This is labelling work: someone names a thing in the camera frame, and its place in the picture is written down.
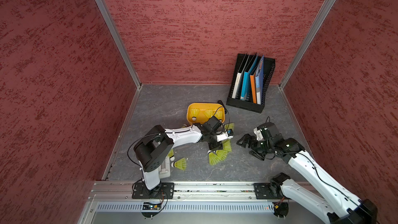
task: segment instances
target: book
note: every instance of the book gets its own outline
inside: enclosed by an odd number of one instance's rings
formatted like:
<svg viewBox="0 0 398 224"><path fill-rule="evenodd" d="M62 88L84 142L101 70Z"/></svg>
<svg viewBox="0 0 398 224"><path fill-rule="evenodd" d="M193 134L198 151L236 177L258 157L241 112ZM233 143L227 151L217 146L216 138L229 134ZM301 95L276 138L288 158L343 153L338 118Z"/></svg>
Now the book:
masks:
<svg viewBox="0 0 398 224"><path fill-rule="evenodd" d="M232 91L232 98L236 98L236 94L238 93L238 89L240 88L240 83L241 83L241 75L243 70L246 68L248 56L247 53L243 57L242 63L239 66L238 73L236 74L236 80L235 80L235 85L234 85L234 90Z"/></svg>
<svg viewBox="0 0 398 224"><path fill-rule="evenodd" d="M256 63L256 65L254 66L253 71L250 74L250 85L251 85L251 97L253 99L253 103L257 104L257 96L256 96L256 71L258 68L258 64L259 64L259 59Z"/></svg>
<svg viewBox="0 0 398 224"><path fill-rule="evenodd" d="M246 68L246 71L244 72L244 76L243 76L243 83L242 83L242 91L240 94L240 99L245 101L248 95L248 92L250 90L250 74L252 73L252 71L254 70L254 68L257 65L257 59L258 55L257 53L254 54L254 56L252 57L250 63L248 64L248 67Z"/></svg>
<svg viewBox="0 0 398 224"><path fill-rule="evenodd" d="M261 105L261 97L263 96L263 80L264 80L264 55L261 57L256 70L256 100Z"/></svg>

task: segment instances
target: metal vent grille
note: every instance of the metal vent grille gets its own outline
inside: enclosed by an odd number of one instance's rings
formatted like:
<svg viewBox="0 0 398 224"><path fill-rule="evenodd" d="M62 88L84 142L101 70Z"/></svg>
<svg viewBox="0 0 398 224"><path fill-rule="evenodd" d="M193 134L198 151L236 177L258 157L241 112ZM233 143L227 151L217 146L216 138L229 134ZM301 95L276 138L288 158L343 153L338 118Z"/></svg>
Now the metal vent grille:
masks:
<svg viewBox="0 0 398 224"><path fill-rule="evenodd" d="M139 212L141 209L141 202L100 202L97 205L97 212Z"/></svg>
<svg viewBox="0 0 398 224"><path fill-rule="evenodd" d="M99 202L97 212L141 212L142 203ZM168 202L164 212L273 213L270 202Z"/></svg>

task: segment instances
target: white book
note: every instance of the white book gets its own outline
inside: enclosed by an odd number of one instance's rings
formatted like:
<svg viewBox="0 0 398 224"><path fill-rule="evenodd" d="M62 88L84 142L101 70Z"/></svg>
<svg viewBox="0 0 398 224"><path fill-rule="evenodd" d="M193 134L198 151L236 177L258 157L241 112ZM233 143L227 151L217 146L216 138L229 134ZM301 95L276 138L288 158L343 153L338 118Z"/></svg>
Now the white book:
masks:
<svg viewBox="0 0 398 224"><path fill-rule="evenodd" d="M243 72L243 69L246 67L246 63L247 63L247 60L248 60L248 59L246 59L246 56L247 56L247 53L243 57L242 63L240 64L240 67L238 69L238 73L236 74L234 90L232 91L232 98L234 98L234 99L236 99L236 94L238 92L239 84L240 84L241 79L242 79L242 72Z"/></svg>

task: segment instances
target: yellow bin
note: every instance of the yellow bin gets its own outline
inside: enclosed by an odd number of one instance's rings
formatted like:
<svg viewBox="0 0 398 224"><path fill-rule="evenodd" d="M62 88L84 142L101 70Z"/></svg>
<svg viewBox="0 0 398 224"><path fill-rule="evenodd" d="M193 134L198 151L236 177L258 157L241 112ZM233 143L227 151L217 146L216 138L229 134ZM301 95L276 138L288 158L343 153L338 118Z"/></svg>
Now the yellow bin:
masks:
<svg viewBox="0 0 398 224"><path fill-rule="evenodd" d="M225 109L222 105L218 103L192 103L188 107L187 121L191 125L192 123L203 124L209 120L208 116L211 117L213 115L215 115L222 123L224 123Z"/></svg>

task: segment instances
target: orange book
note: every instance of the orange book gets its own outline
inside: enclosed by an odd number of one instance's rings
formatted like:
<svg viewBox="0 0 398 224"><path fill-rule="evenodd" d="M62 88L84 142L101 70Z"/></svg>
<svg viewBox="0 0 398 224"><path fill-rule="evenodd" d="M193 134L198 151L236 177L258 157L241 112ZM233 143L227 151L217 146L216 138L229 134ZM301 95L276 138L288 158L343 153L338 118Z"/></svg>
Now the orange book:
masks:
<svg viewBox="0 0 398 224"><path fill-rule="evenodd" d="M251 97L253 98L253 103L257 104L256 82L254 80L254 74L250 75L250 82L251 82Z"/></svg>

